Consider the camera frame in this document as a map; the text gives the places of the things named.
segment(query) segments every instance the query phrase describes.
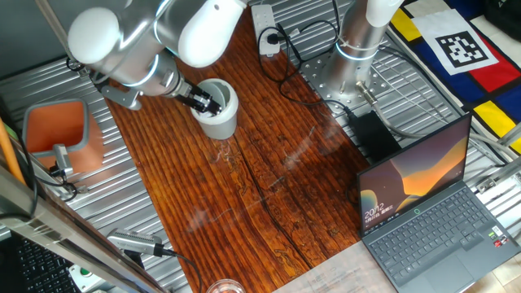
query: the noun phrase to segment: laptop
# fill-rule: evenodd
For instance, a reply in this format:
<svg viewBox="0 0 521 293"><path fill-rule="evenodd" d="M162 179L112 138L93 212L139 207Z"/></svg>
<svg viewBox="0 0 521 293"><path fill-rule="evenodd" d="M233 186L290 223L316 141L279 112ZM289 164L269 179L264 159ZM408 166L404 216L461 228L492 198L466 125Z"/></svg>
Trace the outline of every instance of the laptop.
<svg viewBox="0 0 521 293"><path fill-rule="evenodd" d="M461 292L521 251L463 182L471 115L358 174L362 242L399 292Z"/></svg>

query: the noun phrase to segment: laptop keyboard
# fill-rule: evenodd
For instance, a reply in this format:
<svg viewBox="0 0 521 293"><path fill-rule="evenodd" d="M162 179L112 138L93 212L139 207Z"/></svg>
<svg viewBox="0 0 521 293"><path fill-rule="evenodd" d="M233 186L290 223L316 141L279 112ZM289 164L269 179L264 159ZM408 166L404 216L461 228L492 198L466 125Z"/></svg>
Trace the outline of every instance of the laptop keyboard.
<svg viewBox="0 0 521 293"><path fill-rule="evenodd" d="M477 229L490 219L477 198L461 190L370 244L395 283L400 285L439 258L463 246L470 249L483 238Z"/></svg>
<svg viewBox="0 0 521 293"><path fill-rule="evenodd" d="M28 293L79 293L63 257L25 238L17 239L16 253L22 265Z"/></svg>

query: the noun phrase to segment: orange container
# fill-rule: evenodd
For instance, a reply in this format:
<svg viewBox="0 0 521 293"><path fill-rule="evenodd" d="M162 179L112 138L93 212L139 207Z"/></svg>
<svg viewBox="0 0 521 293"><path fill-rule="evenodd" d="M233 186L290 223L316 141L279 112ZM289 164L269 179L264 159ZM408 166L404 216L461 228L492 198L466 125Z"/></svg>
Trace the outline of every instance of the orange container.
<svg viewBox="0 0 521 293"><path fill-rule="evenodd" d="M27 150L47 168L56 164L53 145L67 148L74 173L91 172L103 163L103 137L79 98L31 106L25 112L24 141Z"/></svg>

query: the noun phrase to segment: wooden table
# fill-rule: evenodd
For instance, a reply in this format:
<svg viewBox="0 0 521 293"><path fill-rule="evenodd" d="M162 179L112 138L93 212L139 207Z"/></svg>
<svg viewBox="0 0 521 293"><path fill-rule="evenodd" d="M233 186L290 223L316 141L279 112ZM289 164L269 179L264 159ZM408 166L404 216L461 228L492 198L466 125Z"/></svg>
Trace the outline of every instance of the wooden table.
<svg viewBox="0 0 521 293"><path fill-rule="evenodd" d="M290 103L261 72L246 10L221 59L209 68L179 63L195 83L228 81L239 96L235 135L207 138L188 107L141 98L134 112L109 107L173 247L200 268L204 291L232 278L247 292L271 292L359 240L356 174L368 166L326 106ZM285 55L267 59L282 76ZM317 96L300 76L293 98ZM194 291L195 271L182 263Z"/></svg>

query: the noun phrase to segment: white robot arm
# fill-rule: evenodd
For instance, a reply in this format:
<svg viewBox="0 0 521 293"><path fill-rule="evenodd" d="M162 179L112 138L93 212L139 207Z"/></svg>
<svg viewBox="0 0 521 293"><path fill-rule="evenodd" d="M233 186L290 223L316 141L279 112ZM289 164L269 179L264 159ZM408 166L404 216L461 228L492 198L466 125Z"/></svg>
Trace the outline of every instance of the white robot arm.
<svg viewBox="0 0 521 293"><path fill-rule="evenodd" d="M176 98L199 112L218 114L221 105L184 79L173 54L194 68L221 57L246 3L241 0L133 0L119 14L106 8L83 11L72 23L72 55L97 74L129 87L122 93L107 84L102 94L138 110L138 95Z"/></svg>

